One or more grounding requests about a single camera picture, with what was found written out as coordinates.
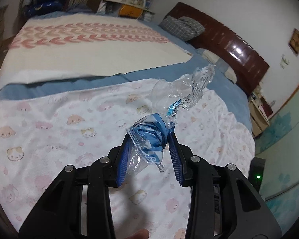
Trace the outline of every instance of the headboard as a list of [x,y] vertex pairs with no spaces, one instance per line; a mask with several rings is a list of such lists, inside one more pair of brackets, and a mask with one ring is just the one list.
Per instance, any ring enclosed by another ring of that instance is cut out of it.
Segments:
[[240,36],[209,15],[179,2],[166,16],[187,16],[200,22],[205,31],[188,41],[195,48],[215,53],[235,71],[237,85],[249,96],[259,84],[269,65]]

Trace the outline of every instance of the blue bed sheet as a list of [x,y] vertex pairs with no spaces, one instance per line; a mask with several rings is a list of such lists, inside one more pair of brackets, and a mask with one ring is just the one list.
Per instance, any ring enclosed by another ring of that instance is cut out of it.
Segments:
[[[127,74],[117,74],[108,77],[88,77],[69,80],[56,80],[34,84],[9,84],[0,90],[0,100],[22,100],[31,99],[65,91],[91,89],[102,86],[120,84],[130,81],[137,81],[148,78],[165,79],[172,82],[186,73],[192,73],[196,68],[208,65],[208,61],[203,59],[191,45],[170,35],[158,25],[142,22],[170,41],[174,42],[184,50],[193,54],[193,57],[186,63],[174,64],[165,67],[151,68],[130,72]],[[246,94],[237,86],[231,83],[218,69],[215,70],[213,81],[207,88],[214,90],[227,105],[228,111],[232,112],[236,120],[244,124],[251,132],[250,112]]]

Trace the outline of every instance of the white blanket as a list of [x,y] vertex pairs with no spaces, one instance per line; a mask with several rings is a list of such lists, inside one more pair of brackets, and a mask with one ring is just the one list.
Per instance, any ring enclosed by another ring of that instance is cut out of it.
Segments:
[[190,58],[137,20],[87,14],[30,19],[4,59],[0,89],[8,83],[112,76]]
[[[155,79],[24,101],[0,101],[0,203],[19,230],[34,204],[64,166],[83,167],[122,143],[126,128],[151,113]],[[247,175],[254,141],[213,90],[177,114],[176,136],[211,164],[234,163]],[[176,181],[168,149],[164,173],[148,166],[111,189],[117,238],[147,227],[152,238],[182,235],[190,189]]]

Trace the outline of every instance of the silver screw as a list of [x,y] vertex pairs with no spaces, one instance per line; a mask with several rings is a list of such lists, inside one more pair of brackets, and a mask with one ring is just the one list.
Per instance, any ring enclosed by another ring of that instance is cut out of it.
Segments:
[[231,171],[234,171],[234,170],[236,170],[236,165],[234,165],[234,164],[228,164],[228,165],[227,165],[227,168],[228,168],[229,170],[231,170]]
[[190,160],[192,160],[193,162],[197,163],[197,162],[199,162],[201,159],[200,159],[199,156],[192,156]]
[[73,171],[73,166],[72,166],[72,165],[67,165],[67,166],[64,168],[64,170],[65,170],[66,172],[72,172],[72,171]]
[[110,159],[108,157],[102,157],[100,161],[103,164],[107,164],[110,161]]

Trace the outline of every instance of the bedside table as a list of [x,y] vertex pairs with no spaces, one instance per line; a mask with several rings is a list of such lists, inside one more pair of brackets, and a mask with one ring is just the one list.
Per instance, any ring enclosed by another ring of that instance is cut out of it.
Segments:
[[270,124],[267,117],[262,113],[253,99],[249,100],[248,106],[250,110],[250,120],[253,126],[252,135],[253,137],[256,137],[261,134]]

